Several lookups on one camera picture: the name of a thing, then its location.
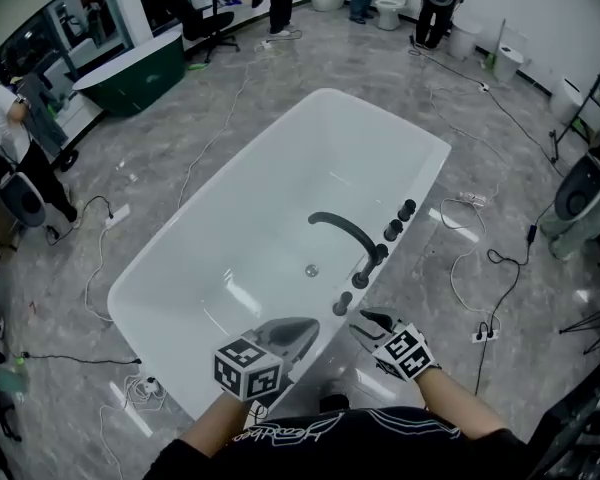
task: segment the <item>gray tile floor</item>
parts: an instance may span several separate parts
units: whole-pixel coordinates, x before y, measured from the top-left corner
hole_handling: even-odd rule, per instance
[[[235,115],[193,170],[187,197],[267,125],[320,87],[366,99],[448,142],[453,149],[437,183],[365,304],[404,311],[428,337],[443,367],[473,389],[481,348],[472,345],[469,336],[482,316],[466,311],[449,283],[453,261],[469,251],[473,242],[466,234],[445,228],[436,212],[442,199],[462,191],[490,197],[506,177],[493,204],[482,212],[487,236],[481,236],[469,209],[450,205],[445,210],[458,223],[472,223],[468,231],[480,237],[476,253],[458,265],[457,285],[470,305],[489,309],[512,282],[515,271],[489,263],[487,249],[495,247],[523,259],[528,226],[552,200],[560,179],[538,147],[475,84],[408,54],[411,25],[385,32],[371,24],[350,23],[346,10],[319,14],[309,7],[297,9],[294,19],[304,37],[276,44],[275,58],[249,66],[250,81]],[[256,54],[254,47],[265,30],[266,24],[258,23],[241,31],[242,53],[216,54],[207,70],[188,72],[184,81],[147,111],[126,120],[107,118],[80,144],[80,159],[63,175],[63,181],[83,201],[103,194],[114,208],[125,203],[131,207],[131,216],[104,239],[105,265],[89,293],[93,309],[106,314],[106,297],[114,280],[176,210],[187,166],[224,125],[246,64],[263,55]],[[445,50],[443,43],[435,57],[494,87],[499,101],[550,151],[547,134],[558,123],[549,114],[542,93],[519,78],[498,87],[482,71],[480,56],[460,63]],[[442,115],[456,127],[489,141],[506,164],[484,144],[453,131],[440,119],[429,89],[441,87],[448,91],[435,91],[433,98]],[[575,162],[583,151],[584,143],[575,136],[563,143],[567,162]],[[558,167],[567,170],[564,160]],[[0,310],[12,351],[92,359],[134,357],[117,328],[93,317],[83,305],[85,282],[99,263],[98,236],[105,217],[104,207],[94,203],[80,231],[55,247],[47,245],[40,229],[30,230],[18,253],[2,262]],[[59,215],[53,219],[66,229]],[[531,250],[530,266],[500,310],[503,334],[487,350],[480,393],[523,439],[529,438],[541,414],[600,359],[600,354],[582,356],[593,335],[557,333],[600,307],[599,260],[600,251],[592,243],[563,264],[551,257],[546,240],[539,237]],[[32,301],[35,313],[29,309]],[[413,386],[381,374],[346,332],[341,334],[334,346],[348,351],[351,366],[329,373],[328,365],[316,368],[324,368],[325,376],[342,374],[354,407],[422,403]],[[103,404],[115,402],[109,382],[121,386],[125,376],[135,372],[131,366],[28,361],[29,389],[17,407],[24,440],[21,444],[4,442],[17,477],[119,478],[100,440],[98,411]],[[316,393],[315,386],[304,392],[299,388],[277,414],[302,412]],[[104,416],[105,436],[125,478],[140,478],[161,447],[190,424],[170,399],[161,412],[143,416],[154,432],[150,438],[124,413],[105,410]]]

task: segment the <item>extension cord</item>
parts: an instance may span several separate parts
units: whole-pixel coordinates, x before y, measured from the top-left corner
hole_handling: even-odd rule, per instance
[[[485,341],[495,341],[500,337],[500,329],[494,329],[492,331],[492,336],[489,338],[489,333],[487,331],[483,331],[481,333],[474,332],[471,335],[471,343],[484,343]]]
[[[126,219],[129,214],[131,213],[131,210],[129,209],[129,205],[125,204],[122,208],[120,208],[117,212],[115,212],[113,214],[113,218],[107,218],[107,220],[104,221],[104,225],[107,229],[111,229],[112,227],[120,224],[124,219]]]

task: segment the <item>green bathtub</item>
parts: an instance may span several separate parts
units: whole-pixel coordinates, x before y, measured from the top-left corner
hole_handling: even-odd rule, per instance
[[[116,116],[142,112],[184,77],[180,32],[166,32],[83,76],[73,85]]]

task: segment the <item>black faucet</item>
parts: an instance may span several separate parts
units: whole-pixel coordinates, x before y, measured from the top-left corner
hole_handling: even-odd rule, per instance
[[[369,276],[371,275],[371,272],[373,272],[373,269],[380,265],[380,263],[382,263],[389,255],[388,249],[383,246],[376,247],[373,240],[371,240],[371,238],[369,238],[369,236],[358,226],[335,213],[317,212],[309,216],[309,224],[315,224],[317,222],[326,222],[327,224],[331,224],[332,226],[349,233],[367,250],[367,253],[369,254],[367,264],[362,269],[362,272],[355,274],[352,279],[355,288],[360,290],[366,288],[369,285]]]

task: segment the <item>freestanding bathtub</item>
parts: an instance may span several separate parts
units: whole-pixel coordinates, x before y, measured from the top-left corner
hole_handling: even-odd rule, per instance
[[[406,199],[422,204],[449,151],[369,103],[316,91],[238,153],[153,237],[111,288],[111,316],[192,418],[221,393],[213,351],[268,320],[320,323],[290,374],[297,382],[345,323],[332,311],[340,294],[353,294],[353,309],[366,292],[352,286],[367,261],[365,249],[344,231],[307,218],[336,213],[391,254],[398,241],[386,242],[385,228]],[[309,265],[315,277],[305,272]]]

